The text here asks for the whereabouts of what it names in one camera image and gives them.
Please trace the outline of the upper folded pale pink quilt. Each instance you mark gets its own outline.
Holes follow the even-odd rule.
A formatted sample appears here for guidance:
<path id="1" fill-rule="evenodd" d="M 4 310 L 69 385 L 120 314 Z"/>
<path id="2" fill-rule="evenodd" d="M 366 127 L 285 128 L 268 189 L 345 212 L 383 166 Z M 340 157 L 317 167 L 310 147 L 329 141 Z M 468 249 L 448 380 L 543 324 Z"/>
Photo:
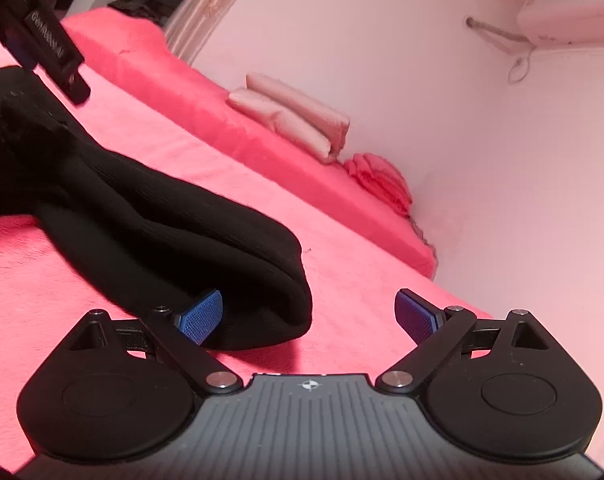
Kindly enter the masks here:
<path id="1" fill-rule="evenodd" d="M 279 79 L 259 73 L 248 73 L 246 85 L 271 100 L 288 107 L 328 139 L 332 157 L 337 157 L 345 146 L 351 119 L 318 99 L 293 88 Z"/>

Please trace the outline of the black pants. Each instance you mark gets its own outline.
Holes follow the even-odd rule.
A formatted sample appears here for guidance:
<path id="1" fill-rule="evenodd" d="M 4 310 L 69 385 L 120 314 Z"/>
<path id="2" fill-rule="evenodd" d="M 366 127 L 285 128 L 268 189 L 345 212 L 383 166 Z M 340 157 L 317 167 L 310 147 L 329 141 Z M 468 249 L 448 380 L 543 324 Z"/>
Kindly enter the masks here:
<path id="1" fill-rule="evenodd" d="M 250 207 L 103 148 L 42 83 L 0 68 L 0 217 L 30 216 L 112 304 L 184 314 L 209 292 L 216 350 L 283 344 L 311 327 L 299 240 Z"/>

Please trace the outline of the white wall air conditioner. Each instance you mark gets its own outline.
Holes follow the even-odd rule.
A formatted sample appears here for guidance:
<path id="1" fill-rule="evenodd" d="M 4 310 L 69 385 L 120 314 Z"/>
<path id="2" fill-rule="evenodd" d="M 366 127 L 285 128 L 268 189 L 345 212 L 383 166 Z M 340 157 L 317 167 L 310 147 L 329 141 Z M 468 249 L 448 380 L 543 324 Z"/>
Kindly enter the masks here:
<path id="1" fill-rule="evenodd" d="M 604 0 L 526 0 L 517 23 L 539 48 L 604 44 Z"/>

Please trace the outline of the pink bed behind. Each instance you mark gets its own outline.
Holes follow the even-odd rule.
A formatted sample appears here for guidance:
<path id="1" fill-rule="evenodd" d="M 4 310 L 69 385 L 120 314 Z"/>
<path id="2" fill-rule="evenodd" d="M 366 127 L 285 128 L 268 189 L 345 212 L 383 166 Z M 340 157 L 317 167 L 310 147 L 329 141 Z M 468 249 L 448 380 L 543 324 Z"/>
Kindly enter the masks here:
<path id="1" fill-rule="evenodd" d="M 338 164 L 323 165 L 226 103 L 227 92 L 170 51 L 162 29 L 100 8 L 62 22 L 86 65 L 217 151 L 433 278 L 436 254 L 409 221 Z"/>

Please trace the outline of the folded pale pink quilt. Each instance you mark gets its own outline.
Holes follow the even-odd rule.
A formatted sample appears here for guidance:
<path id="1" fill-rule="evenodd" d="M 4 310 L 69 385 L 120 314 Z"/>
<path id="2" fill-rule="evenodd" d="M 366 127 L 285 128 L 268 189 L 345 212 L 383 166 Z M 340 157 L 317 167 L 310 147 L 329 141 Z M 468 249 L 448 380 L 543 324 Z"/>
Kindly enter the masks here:
<path id="1" fill-rule="evenodd" d="M 318 99 L 293 88 L 279 79 L 259 73 L 248 73 L 246 85 L 271 100 L 288 107 L 328 139 L 332 157 L 337 157 L 345 146 L 351 119 Z"/>
<path id="2" fill-rule="evenodd" d="M 249 89 L 229 92 L 227 104 L 302 148 L 323 164 L 331 164 L 336 159 L 336 155 L 331 151 L 329 139 L 285 105 Z"/>

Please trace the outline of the beige patterned curtain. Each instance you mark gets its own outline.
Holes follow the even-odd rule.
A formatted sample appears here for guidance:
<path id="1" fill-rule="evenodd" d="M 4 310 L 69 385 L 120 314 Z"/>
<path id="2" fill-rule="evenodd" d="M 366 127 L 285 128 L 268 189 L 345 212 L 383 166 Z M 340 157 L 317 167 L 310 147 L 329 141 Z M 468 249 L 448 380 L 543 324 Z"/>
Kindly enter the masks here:
<path id="1" fill-rule="evenodd" d="M 183 0 L 164 26 L 168 50 L 191 65 L 237 0 Z"/>

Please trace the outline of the red ruffled pillow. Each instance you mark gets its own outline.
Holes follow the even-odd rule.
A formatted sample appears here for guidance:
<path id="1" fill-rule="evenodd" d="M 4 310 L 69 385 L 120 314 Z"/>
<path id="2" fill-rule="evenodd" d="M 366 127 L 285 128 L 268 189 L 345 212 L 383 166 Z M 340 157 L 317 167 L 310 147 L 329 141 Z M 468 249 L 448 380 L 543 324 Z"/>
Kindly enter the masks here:
<path id="1" fill-rule="evenodd" d="M 413 196 L 402 174 L 387 159 L 372 154 L 355 154 L 343 163 L 346 173 L 368 193 L 408 218 Z"/>

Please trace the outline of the pink plush bed blanket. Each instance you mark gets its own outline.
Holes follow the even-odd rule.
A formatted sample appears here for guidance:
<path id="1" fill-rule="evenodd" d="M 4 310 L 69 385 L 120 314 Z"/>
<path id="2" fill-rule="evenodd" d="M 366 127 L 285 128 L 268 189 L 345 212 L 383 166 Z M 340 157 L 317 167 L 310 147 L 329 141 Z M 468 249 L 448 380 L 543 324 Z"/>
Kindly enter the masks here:
<path id="1" fill-rule="evenodd" d="M 288 344 L 225 354 L 223 362 L 241 376 L 377 375 L 413 345 L 395 322 L 398 290 L 413 289 L 440 307 L 454 302 L 401 260 L 211 148 L 90 68 L 82 74 L 92 95 L 75 116 L 100 144 L 262 211 L 300 240 L 313 294 L 312 327 Z M 108 307 L 31 218 L 0 218 L 0 466 L 17 469 L 32 455 L 16 417 L 24 384 L 85 312 Z"/>

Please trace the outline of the lower folded pale pink quilt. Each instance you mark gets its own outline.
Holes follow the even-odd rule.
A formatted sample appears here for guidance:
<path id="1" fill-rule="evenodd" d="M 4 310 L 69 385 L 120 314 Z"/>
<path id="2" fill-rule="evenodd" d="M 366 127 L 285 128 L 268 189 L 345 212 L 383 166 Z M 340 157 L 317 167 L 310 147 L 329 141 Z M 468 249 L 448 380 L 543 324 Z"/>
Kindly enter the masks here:
<path id="1" fill-rule="evenodd" d="M 229 92 L 227 104 L 302 148 L 323 164 L 331 164 L 336 159 L 336 155 L 331 151 L 329 139 L 285 105 L 249 89 Z"/>

